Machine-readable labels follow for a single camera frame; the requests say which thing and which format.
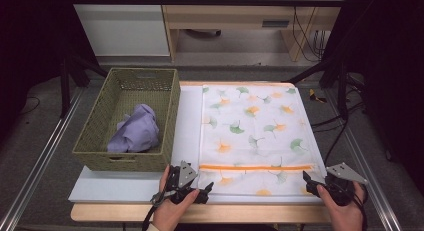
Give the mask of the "aluminium rail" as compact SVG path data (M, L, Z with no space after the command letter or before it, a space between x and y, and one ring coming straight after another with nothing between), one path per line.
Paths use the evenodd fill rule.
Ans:
M386 152L368 119L359 93L351 89L344 93L347 94L347 107L351 111L346 121L338 121L343 131L326 164L344 161L368 180L366 210L369 230L379 225L383 231L401 231L400 223L381 186L382 171L389 164Z
M25 183L17 194L11 207L6 212L5 216L0 220L0 231L14 231L23 212L26 209L34 191L36 190L46 167L48 166L51 157L54 155L57 146L59 145L67 127L72 120L76 109L81 101L81 96L84 94L84 88L76 88L70 102L70 108L65 115L59 119L54 131L50 135L46 145L37 161L33 165L31 172L27 176Z

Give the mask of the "black curtain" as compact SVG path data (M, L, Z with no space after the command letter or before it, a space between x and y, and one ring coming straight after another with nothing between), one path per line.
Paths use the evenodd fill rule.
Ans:
M364 78L382 141L424 192L424 0L348 0L325 57Z
M95 64L74 6L58 0L0 0L0 142L11 133L29 90L60 75L63 65L79 86L89 78L68 58Z

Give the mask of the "leaf-print mesh laundry bag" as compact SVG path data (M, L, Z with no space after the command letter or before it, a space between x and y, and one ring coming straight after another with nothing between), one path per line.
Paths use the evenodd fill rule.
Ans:
M215 195L303 196L325 168L292 85L202 87L198 185Z

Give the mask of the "light wooden table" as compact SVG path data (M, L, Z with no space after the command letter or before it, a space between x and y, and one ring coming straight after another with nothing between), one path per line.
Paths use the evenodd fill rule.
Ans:
M171 163L189 161L198 166L200 129L194 119L200 115L200 81L183 81ZM95 201L74 201L71 219L77 222L140 222L150 209L148 200L158 188L160 174L147 172L91 171L84 168L71 194L91 189ZM100 196L125 189L133 201L112 201ZM327 224L329 214L319 198L305 196L210 195L207 204L194 204L181 218L183 223L306 223Z

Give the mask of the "purple cloth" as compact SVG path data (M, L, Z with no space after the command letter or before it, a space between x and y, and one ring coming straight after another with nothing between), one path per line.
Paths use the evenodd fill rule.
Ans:
M111 153L146 152L159 145L159 128L156 115L146 104L135 106L131 115L117 124L117 130L107 144Z

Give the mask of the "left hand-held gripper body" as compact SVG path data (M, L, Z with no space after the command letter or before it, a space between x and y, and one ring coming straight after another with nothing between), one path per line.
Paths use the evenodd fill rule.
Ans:
M191 184L196 177L196 171L185 161L182 161L179 166L170 167L165 192L174 204L181 203L187 195L194 191Z

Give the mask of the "person's right hand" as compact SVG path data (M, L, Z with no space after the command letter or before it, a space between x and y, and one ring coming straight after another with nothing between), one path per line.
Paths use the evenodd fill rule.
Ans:
M329 212L333 231L363 230L364 217L361 209L355 203L338 206L322 185L317 186L317 191Z

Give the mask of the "green woven basket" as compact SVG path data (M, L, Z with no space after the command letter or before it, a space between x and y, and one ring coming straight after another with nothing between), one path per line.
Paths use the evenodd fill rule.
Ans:
M175 69L111 69L73 154L92 171L163 171L171 162L179 98ZM155 112L159 145L146 152L109 152L107 144L117 124L138 104L146 104Z

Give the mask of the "yellow and black tool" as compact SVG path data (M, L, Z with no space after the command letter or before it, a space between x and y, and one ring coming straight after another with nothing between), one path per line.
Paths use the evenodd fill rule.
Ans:
M322 97L317 97L313 89L309 89L309 98L310 100L316 101L319 103L327 103L327 99Z

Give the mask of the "black horizontal bar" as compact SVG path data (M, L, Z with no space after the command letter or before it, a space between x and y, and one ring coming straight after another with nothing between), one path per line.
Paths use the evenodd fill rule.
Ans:
M342 7L345 0L66 0L90 5L206 5L206 6L296 6Z

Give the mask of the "black metal stand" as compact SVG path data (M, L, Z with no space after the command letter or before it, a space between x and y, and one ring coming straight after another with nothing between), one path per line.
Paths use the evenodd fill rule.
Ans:
M329 88L335 82L338 82L337 110L341 118L347 121L349 116L346 104L347 69L345 63L341 59L328 58L288 79L287 82L296 84L319 71L324 72L319 80L319 85L322 88Z
M62 110L60 117L66 116L70 110L70 85L69 78L72 78L75 84L79 87L86 87L90 80L86 74L86 70L91 70L102 77L107 76L107 72L98 64L91 63L79 56L67 56L60 65L60 83L61 83L61 98Z

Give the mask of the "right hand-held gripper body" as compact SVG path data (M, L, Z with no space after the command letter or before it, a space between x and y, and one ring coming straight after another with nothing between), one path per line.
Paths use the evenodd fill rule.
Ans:
M330 193L333 201L339 206L348 205L354 197L355 187L353 182L366 185L368 180L355 170L342 162L326 168L325 188Z

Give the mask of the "white cabinet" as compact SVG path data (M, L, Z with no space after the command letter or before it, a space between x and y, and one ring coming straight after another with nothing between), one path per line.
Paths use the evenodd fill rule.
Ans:
M160 5L75 5L98 57L168 56Z

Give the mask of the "wooden desk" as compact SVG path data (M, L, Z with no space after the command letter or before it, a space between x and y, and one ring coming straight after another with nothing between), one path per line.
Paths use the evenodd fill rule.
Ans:
M178 32L192 30L274 29L281 33L292 61L305 50L313 31L333 29L338 7L164 5L169 47L176 53Z

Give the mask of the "person's left hand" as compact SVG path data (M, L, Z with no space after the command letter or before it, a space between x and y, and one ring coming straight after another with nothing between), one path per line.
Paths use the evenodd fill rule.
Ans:
M174 231L181 217L194 203L198 194L198 189L191 191L179 204L174 204L169 199L165 199L154 212L151 224L159 231Z

